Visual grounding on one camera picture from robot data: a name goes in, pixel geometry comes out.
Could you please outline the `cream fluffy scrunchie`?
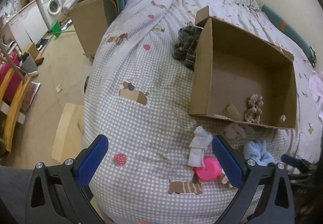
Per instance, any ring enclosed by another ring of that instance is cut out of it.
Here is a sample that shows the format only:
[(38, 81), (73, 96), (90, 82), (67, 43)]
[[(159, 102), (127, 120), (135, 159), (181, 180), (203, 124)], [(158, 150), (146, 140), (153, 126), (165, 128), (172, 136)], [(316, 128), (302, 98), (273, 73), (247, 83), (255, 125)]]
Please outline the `cream fluffy scrunchie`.
[(231, 182), (229, 181), (228, 177), (225, 174), (222, 175), (221, 183), (228, 188), (233, 187), (233, 185), (231, 184)]

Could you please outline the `light blue scrunchie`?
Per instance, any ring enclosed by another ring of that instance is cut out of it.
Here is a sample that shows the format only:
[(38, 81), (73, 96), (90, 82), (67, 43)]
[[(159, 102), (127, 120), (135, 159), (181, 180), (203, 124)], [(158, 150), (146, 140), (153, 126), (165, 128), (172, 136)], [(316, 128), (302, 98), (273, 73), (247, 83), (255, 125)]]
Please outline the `light blue scrunchie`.
[(247, 142), (244, 145), (243, 154), (246, 160), (253, 159), (260, 166), (268, 166), (270, 163), (275, 163), (275, 159), (267, 150), (265, 139)]

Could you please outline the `pink rubber duck toy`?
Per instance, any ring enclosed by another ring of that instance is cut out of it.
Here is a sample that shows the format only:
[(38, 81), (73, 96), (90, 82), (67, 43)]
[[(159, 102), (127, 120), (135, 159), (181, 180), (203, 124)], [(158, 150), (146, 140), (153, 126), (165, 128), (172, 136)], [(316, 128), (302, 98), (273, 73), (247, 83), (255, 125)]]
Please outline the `pink rubber duck toy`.
[(222, 167), (214, 157), (204, 158), (204, 167), (196, 167), (194, 171), (202, 182), (210, 182), (222, 177)]

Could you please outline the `brown beige scrunchie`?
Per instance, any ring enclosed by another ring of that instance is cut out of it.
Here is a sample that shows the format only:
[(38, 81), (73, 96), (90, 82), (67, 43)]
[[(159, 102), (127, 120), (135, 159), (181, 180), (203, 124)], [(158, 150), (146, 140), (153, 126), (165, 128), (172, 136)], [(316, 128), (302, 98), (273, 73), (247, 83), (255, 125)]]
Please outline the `brown beige scrunchie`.
[(245, 113), (245, 121), (251, 124), (259, 124), (263, 104), (263, 97), (260, 94), (253, 94), (248, 100), (249, 109)]

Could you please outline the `white sock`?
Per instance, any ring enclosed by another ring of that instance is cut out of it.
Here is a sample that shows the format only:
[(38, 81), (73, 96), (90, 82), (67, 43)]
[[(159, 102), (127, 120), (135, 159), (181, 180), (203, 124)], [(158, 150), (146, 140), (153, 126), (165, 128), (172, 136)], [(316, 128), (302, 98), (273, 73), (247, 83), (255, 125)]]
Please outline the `white sock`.
[(189, 145), (190, 153), (187, 165), (190, 167), (205, 167), (204, 152), (208, 149), (213, 139), (213, 135), (198, 126), (194, 130), (194, 137)]

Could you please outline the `checkered white bed cover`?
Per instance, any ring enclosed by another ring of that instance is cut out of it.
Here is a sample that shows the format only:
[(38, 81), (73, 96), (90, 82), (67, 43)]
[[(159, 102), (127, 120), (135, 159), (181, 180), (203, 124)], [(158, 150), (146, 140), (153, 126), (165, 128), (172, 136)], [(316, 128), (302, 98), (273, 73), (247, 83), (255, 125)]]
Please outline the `checkered white bed cover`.
[[(254, 139), (265, 139), (275, 159), (288, 154), (317, 162), (321, 154), (322, 123), (311, 96), (308, 78), (313, 67), (302, 49), (282, 34), (262, 12), (256, 0), (128, 0), (111, 23), (96, 51), (85, 93), (83, 142), (90, 144), (98, 134), (109, 140), (109, 149), (90, 182), (91, 190), (106, 221), (116, 223), (213, 223), (235, 194), (219, 181), (203, 184), (202, 194), (169, 194), (170, 181), (190, 181), (189, 144), (193, 131), (203, 126), (219, 133), (227, 121), (191, 116), (194, 72), (172, 56), (178, 31), (192, 23), (198, 10), (208, 6), (213, 17), (226, 23), (231, 32), (216, 29), (215, 44), (234, 52), (220, 60), (226, 70), (238, 65), (238, 58), (254, 60), (274, 46), (294, 57), (292, 80), (296, 96), (283, 102), (284, 115), (295, 111), (291, 125), (274, 126), (278, 109), (269, 93), (277, 97), (286, 86), (277, 63), (267, 70), (249, 70), (229, 86), (223, 73), (216, 75), (211, 94), (224, 108), (230, 96), (254, 94), (247, 84), (252, 75), (265, 75), (258, 94), (264, 107), (261, 127)], [(244, 39), (233, 34), (238, 31)]]

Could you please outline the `yellow wooden chair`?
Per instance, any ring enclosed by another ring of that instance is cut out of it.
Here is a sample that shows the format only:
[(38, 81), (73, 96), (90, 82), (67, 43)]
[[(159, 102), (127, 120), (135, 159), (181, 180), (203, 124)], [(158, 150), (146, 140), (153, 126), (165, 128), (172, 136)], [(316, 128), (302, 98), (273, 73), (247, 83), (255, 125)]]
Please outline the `yellow wooden chair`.
[(22, 78), (15, 92), (11, 105), (9, 106), (9, 111), (5, 120), (4, 131), (1, 135), (1, 147), (8, 152), (12, 151), (12, 140), (14, 136), (15, 125), (20, 114), (22, 102), (31, 81), (32, 78), (29, 76)]

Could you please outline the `open brown cardboard box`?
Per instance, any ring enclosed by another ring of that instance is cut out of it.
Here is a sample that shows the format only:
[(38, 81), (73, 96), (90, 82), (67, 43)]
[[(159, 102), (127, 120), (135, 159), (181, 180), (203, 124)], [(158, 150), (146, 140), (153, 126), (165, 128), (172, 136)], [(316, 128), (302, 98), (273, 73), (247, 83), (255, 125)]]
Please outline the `open brown cardboard box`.
[[(202, 28), (196, 49), (189, 113), (274, 129), (294, 129), (297, 92), (294, 56), (288, 51), (224, 20), (210, 15), (208, 7), (196, 14)], [(263, 97), (259, 124), (245, 121), (248, 100)], [(222, 115), (234, 104), (243, 120)]]

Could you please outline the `teal orange bolster pillow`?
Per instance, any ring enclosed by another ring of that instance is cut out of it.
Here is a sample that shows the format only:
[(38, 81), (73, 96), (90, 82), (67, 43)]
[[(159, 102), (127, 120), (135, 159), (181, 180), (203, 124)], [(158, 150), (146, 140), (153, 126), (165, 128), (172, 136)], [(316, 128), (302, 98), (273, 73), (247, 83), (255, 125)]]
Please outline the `teal orange bolster pillow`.
[(316, 66), (316, 53), (314, 49), (309, 46), (305, 40), (295, 31), (295, 29), (288, 24), (279, 14), (272, 10), (267, 5), (262, 6), (262, 11), (265, 13), (270, 22), (284, 35), (293, 40), (304, 52), (310, 64)]

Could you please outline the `grey bucket with items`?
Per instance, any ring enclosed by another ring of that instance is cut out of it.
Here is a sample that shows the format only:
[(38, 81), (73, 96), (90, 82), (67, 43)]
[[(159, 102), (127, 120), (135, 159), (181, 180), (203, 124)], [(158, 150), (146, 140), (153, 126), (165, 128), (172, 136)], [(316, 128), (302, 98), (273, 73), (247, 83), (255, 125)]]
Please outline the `grey bucket with items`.
[(38, 70), (35, 60), (32, 58), (29, 52), (24, 52), (20, 56), (19, 67), (26, 73), (33, 73)]

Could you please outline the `dark striped cloth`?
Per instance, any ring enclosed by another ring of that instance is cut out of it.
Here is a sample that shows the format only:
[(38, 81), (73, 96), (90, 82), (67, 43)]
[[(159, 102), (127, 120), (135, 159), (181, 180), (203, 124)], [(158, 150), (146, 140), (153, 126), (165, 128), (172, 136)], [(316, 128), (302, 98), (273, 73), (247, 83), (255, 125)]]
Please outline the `dark striped cloth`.
[(183, 27), (178, 31), (178, 40), (174, 45), (172, 57), (190, 70), (194, 70), (196, 49), (201, 32), (202, 28), (196, 26)]

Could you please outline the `green dustpan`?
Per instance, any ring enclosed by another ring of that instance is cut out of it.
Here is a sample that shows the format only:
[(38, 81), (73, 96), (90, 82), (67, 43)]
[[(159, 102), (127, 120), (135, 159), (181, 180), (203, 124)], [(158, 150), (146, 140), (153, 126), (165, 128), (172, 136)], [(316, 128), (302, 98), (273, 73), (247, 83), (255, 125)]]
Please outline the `green dustpan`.
[(59, 22), (55, 21), (50, 27), (50, 32), (58, 38), (62, 33), (73, 33), (75, 30), (62, 30)]

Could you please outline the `white kitchen cabinet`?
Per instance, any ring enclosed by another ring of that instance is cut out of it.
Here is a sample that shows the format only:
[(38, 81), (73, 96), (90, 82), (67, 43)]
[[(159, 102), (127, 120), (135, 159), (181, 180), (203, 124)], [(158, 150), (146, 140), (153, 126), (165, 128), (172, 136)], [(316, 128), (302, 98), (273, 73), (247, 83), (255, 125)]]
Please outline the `white kitchen cabinet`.
[(33, 2), (3, 26), (1, 38), (5, 44), (16, 41), (24, 49), (29, 43), (36, 45), (47, 31), (38, 5)]

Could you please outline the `large cardboard box beside bed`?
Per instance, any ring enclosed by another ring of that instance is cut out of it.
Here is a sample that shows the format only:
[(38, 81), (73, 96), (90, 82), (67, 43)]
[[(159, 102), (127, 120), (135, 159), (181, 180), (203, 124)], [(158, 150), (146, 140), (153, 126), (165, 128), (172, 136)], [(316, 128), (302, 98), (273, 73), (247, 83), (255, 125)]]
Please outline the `large cardboard box beside bed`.
[(81, 1), (69, 11), (69, 15), (86, 58), (93, 62), (108, 28), (103, 0)]

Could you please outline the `white washing machine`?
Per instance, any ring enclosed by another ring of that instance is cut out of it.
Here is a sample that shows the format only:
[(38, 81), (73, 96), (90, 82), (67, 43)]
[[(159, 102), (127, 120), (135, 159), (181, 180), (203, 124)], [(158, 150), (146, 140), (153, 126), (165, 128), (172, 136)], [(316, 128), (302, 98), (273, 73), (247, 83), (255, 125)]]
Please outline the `white washing machine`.
[(37, 0), (37, 6), (48, 29), (59, 18), (62, 1), (61, 0)]

